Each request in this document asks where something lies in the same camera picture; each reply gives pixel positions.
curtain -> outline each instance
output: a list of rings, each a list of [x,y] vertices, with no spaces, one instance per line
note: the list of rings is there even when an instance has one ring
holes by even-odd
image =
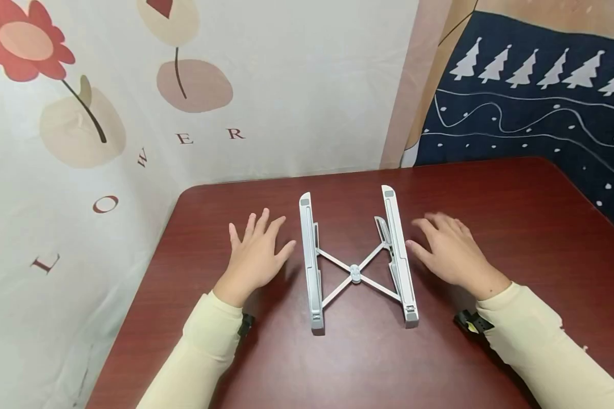
[[[402,165],[541,156],[614,223],[614,0],[463,2],[446,24]]]
[[[379,168],[417,8],[0,0],[0,408],[86,404],[183,190]]]

wavy white line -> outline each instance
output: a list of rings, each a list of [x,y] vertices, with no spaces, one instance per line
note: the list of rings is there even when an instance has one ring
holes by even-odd
[[[439,110],[439,101],[437,100],[437,95],[434,95],[434,103],[435,103],[435,107],[437,109],[437,115],[439,116],[439,121],[441,121],[441,124],[444,125],[446,128],[452,128],[453,126],[457,126],[459,124],[461,124],[463,121],[469,119],[471,117],[471,115],[474,114],[475,111],[478,111],[478,109],[482,108],[482,107],[486,107],[487,105],[493,105],[494,107],[497,108],[498,110],[498,114],[500,115],[500,120],[498,121],[498,129],[500,129],[500,132],[503,133],[515,133],[515,132],[521,132],[524,129],[530,128],[530,126],[535,125],[537,122],[543,121],[544,119],[546,119],[548,116],[551,116],[553,113],[556,112],[561,112],[561,111],[569,111],[569,112],[573,112],[573,114],[575,115],[575,117],[578,119],[578,122],[580,123],[580,126],[582,127],[582,129],[584,130],[584,132],[588,135],[588,137],[590,137],[592,139],[592,141],[594,141],[595,143],[604,146],[604,147],[608,147],[608,148],[614,148],[614,145],[610,144],[610,143],[605,143],[605,142],[601,142],[599,141],[599,139],[597,139],[591,132],[589,129],[587,129],[587,126],[584,125],[584,121],[582,120],[582,116],[580,115],[579,112],[575,111],[574,109],[571,108],[559,108],[556,109],[555,111],[551,111],[549,113],[547,113],[546,115],[540,117],[538,120],[532,122],[532,124],[528,124],[526,126],[523,126],[522,128],[519,128],[517,130],[513,130],[513,131],[507,131],[505,129],[503,129],[503,111],[502,108],[500,108],[500,105],[498,105],[495,102],[487,102],[484,103],[482,105],[478,105],[478,107],[476,107],[474,110],[472,110],[471,112],[469,112],[469,115],[464,116],[461,120],[455,122],[452,125],[446,125],[446,123],[443,120],[443,117],[441,116],[441,111]]]
[[[421,133],[421,137],[429,136],[429,135],[441,135],[441,136],[452,136],[452,137],[482,135],[482,136],[495,137],[495,138],[501,138],[501,139],[519,139],[519,138],[529,138],[529,137],[545,136],[545,137],[557,139],[558,141],[567,141],[567,142],[573,143],[574,145],[577,145],[577,146],[581,147],[582,149],[587,151],[591,156],[596,158],[596,160],[598,160],[606,168],[608,168],[609,170],[614,172],[614,168],[613,167],[611,167],[603,158],[598,156],[595,152],[593,152],[592,150],[590,150],[586,146],[582,145],[582,143],[576,142],[573,139],[568,139],[568,138],[562,138],[562,137],[558,137],[558,136],[554,136],[554,135],[549,135],[548,133],[539,133],[539,134],[536,134],[536,135],[514,135],[514,136],[491,135],[491,134],[482,133],[482,132],[466,133],[466,134],[463,134],[463,135],[453,135],[451,133],[441,133],[441,132]]]
[[[563,101],[575,102],[575,103],[578,103],[580,105],[586,105],[587,107],[605,107],[605,108],[609,108],[609,109],[613,109],[614,110],[614,107],[612,105],[609,105],[609,104],[606,104],[606,103],[588,103],[588,102],[576,101],[574,99],[564,98],[564,97],[518,98],[518,97],[509,96],[509,95],[496,94],[495,92],[471,92],[470,94],[463,94],[462,92],[453,92],[453,91],[447,91],[447,90],[442,90],[442,89],[437,89],[437,91],[444,92],[445,94],[452,94],[452,95],[459,95],[459,96],[495,95],[497,97],[502,97],[502,98],[518,99],[519,101],[544,101],[546,99],[561,99]]]

silver laptop stand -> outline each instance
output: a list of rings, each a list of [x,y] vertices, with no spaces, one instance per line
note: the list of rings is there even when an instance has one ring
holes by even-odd
[[[332,255],[320,249],[318,223],[314,222],[312,216],[312,195],[307,192],[300,197],[302,248],[305,257],[310,320],[312,322],[312,332],[315,334],[325,330],[325,322],[323,320],[323,310],[325,307],[327,307],[347,285],[350,283],[359,284],[362,282],[387,294],[389,297],[402,304],[406,328],[418,326],[418,309],[416,309],[416,297],[414,296],[412,276],[409,271],[409,262],[407,261],[407,252],[405,249],[405,240],[403,238],[403,228],[400,223],[400,214],[398,213],[396,192],[391,187],[382,185],[382,198],[384,199],[384,207],[386,208],[387,221],[381,217],[375,216],[377,233],[380,235],[380,244],[362,261],[362,263],[359,265],[352,264],[351,266],[347,266],[345,263],[342,263],[337,258],[334,258]],[[389,250],[389,254],[391,255],[389,271],[391,272],[393,285],[396,287],[395,293],[362,274],[364,267],[366,267],[382,249]],[[323,299],[321,291],[321,271],[318,268],[316,259],[319,255],[327,258],[350,274],[329,294],[329,296],[325,297],[325,300]]]

wooden table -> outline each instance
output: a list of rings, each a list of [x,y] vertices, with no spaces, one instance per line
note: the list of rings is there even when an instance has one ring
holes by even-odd
[[[184,192],[107,359],[89,409],[134,408],[181,336],[200,294],[224,271],[228,222],[240,229],[264,206],[286,215],[279,246],[300,243],[298,199],[310,191],[321,247],[352,264],[379,242],[380,185],[396,190],[405,237],[410,218],[444,211],[462,219],[488,259],[528,285],[564,319],[566,332],[614,377],[614,227],[553,167],[537,158],[199,186]],[[392,288],[382,252],[364,274]],[[345,272],[320,260],[323,293]],[[453,323],[467,294],[412,264],[418,328],[366,285],[325,310],[326,335],[308,319],[302,249],[254,297],[258,324],[242,342],[213,408],[537,407],[479,336]]]

sleeve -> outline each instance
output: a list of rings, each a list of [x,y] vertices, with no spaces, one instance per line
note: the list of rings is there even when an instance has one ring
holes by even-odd
[[[478,302],[494,328],[491,348],[521,376],[543,409],[614,409],[614,379],[562,330],[562,319],[529,288],[512,283]]]
[[[206,409],[239,343],[242,309],[203,295],[137,409]]]

